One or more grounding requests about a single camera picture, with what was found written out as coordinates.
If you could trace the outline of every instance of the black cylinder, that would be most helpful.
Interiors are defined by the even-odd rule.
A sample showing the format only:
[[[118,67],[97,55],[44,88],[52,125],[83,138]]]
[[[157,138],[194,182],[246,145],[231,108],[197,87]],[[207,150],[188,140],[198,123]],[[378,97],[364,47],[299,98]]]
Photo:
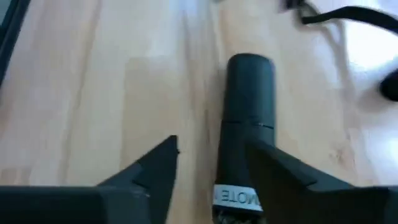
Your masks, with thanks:
[[[262,213],[246,166],[244,144],[255,139],[275,145],[274,85],[269,59],[238,54],[229,60],[214,186],[215,215]]]

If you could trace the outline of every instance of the black plastic piece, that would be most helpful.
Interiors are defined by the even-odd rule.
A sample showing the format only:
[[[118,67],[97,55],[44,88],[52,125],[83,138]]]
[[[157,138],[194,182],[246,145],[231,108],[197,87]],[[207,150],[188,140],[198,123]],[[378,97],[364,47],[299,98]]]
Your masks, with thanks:
[[[6,74],[30,0],[12,0],[0,27],[0,85]]]
[[[353,187],[261,141],[246,145],[246,159],[269,224],[392,224],[398,220],[397,187]],[[313,188],[298,173],[318,182],[323,176],[342,187]]]
[[[0,223],[164,224],[177,154],[171,136],[97,187],[0,187]]]

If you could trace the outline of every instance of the wooden floor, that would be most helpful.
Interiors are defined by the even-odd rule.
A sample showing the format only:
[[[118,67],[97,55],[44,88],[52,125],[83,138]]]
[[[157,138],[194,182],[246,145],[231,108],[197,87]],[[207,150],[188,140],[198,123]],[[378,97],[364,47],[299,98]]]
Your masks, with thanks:
[[[320,11],[394,0],[312,0]],[[278,0],[32,0],[0,99],[0,184],[95,185],[171,134],[169,223],[210,223],[225,65],[276,68],[277,145],[357,186],[398,184],[398,105],[378,82],[398,38],[301,27]]]

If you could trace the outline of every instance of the wood grain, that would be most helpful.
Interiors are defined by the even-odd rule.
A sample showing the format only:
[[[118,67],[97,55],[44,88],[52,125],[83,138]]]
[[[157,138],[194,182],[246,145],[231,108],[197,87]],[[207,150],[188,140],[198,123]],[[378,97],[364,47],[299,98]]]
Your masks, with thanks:
[[[299,26],[277,0],[34,0],[1,88],[0,184],[95,185],[177,134],[169,223],[210,223],[224,68],[240,52],[275,64],[279,148],[354,185],[398,184],[398,105],[375,89],[397,46],[356,22]]]

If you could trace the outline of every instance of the black object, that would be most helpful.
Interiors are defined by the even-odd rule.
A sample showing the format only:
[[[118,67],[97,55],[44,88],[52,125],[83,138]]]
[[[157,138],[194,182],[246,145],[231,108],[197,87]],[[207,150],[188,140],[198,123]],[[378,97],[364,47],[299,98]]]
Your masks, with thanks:
[[[398,70],[391,73],[380,84],[380,92],[392,101],[398,101]]]
[[[0,223],[164,224],[177,154],[171,136],[97,187],[0,187]]]
[[[7,66],[19,31],[24,21],[30,0],[11,0],[0,27],[0,85],[6,74]]]
[[[221,124],[214,215],[256,219],[261,214],[244,159],[247,139],[274,145],[274,66],[260,55],[237,54],[228,62]]]
[[[398,187],[354,188],[261,141],[246,144],[246,159],[268,224],[387,224],[398,220]],[[313,188],[319,184],[316,175],[341,182],[343,188]],[[302,178],[306,176],[317,181],[308,185]]]
[[[304,25],[329,21],[330,19],[351,19],[382,27],[398,34],[398,20],[385,13],[358,6],[346,6],[334,11],[320,14],[305,0],[286,0],[286,9],[296,9],[298,19]],[[381,83],[380,90],[383,96],[392,101],[398,101],[398,70],[392,72]]]

